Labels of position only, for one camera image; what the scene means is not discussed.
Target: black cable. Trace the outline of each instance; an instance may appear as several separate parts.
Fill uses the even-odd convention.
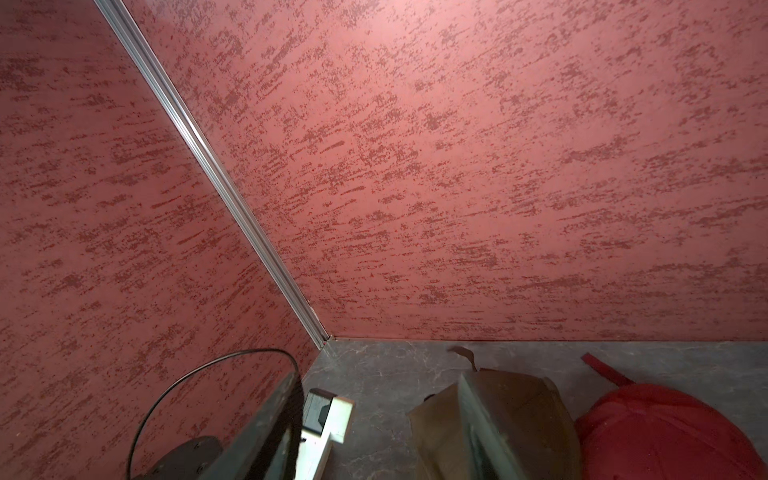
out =
[[[175,389],[177,386],[179,386],[180,383],[182,383],[184,380],[190,378],[195,373],[198,373],[201,370],[205,370],[209,366],[215,365],[218,362],[223,362],[224,360],[231,359],[235,356],[241,356],[241,355],[247,355],[249,353],[282,353],[283,355],[287,356],[290,359],[290,362],[293,364],[293,369],[296,370],[296,374],[301,377],[301,372],[299,371],[299,364],[296,363],[296,359],[293,358],[293,356],[282,349],[248,349],[248,350],[241,350],[239,352],[232,352],[228,353],[225,356],[220,356],[219,358],[215,360],[211,360],[210,362],[198,366],[196,369],[192,370],[191,372],[185,373],[181,376],[177,381],[173,382],[166,390],[163,392],[163,395],[160,396],[157,400],[155,400],[154,404],[150,407],[149,412],[144,416],[144,419],[141,420],[141,424],[139,424],[139,429],[136,431],[136,436],[134,437],[133,443],[131,443],[131,450],[128,451],[128,462],[127,465],[125,465],[125,480],[131,480],[131,464],[134,461],[134,453],[136,452],[136,444],[139,442],[139,435],[141,435],[141,431],[144,430],[144,426],[147,424],[147,421],[149,420],[149,416],[152,415],[152,412],[154,411],[155,407],[163,401],[166,395],[168,395],[173,389]]]

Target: aluminum corner trim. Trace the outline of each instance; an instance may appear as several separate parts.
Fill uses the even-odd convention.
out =
[[[192,117],[187,105],[157,60],[147,39],[142,35],[131,13],[121,0],[94,0],[96,6],[120,39],[128,54],[133,58],[141,74],[157,95],[166,113],[176,125],[181,137],[187,142],[205,174],[214,184],[224,203],[230,209],[253,249],[258,253],[266,269],[272,275],[280,291],[288,300],[296,316],[312,337],[318,349],[322,349],[328,334],[317,318],[312,307],[301,293],[301,289],[288,272],[275,247],[266,237],[253,212],[235,187],[224,169],[219,157],[208,144],[203,131]]]

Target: red strap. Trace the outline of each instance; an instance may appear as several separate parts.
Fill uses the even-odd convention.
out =
[[[634,384],[632,380],[629,380],[627,377],[621,375],[619,372],[614,370],[613,367],[602,363],[591,353],[585,353],[581,359],[584,360],[584,363],[592,367],[595,372],[599,373],[607,381],[612,382],[616,386],[627,386]]]

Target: gray marble floor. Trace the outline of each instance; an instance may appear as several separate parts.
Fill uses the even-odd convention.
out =
[[[335,340],[320,353],[304,387],[356,402],[347,442],[334,445],[324,480],[411,478],[415,456],[406,413],[456,382],[475,352],[478,368],[547,376],[574,418],[614,387],[580,357],[593,353],[636,382],[689,393],[720,410],[768,458],[768,343],[383,342]]]

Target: red textured wall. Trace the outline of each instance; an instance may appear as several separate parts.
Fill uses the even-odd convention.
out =
[[[330,333],[768,339],[765,2],[128,4]]]
[[[0,477],[121,478],[141,416],[187,370],[250,346],[312,362],[93,2],[1,3],[0,88]],[[231,437],[284,366],[243,359],[169,397],[138,463]]]

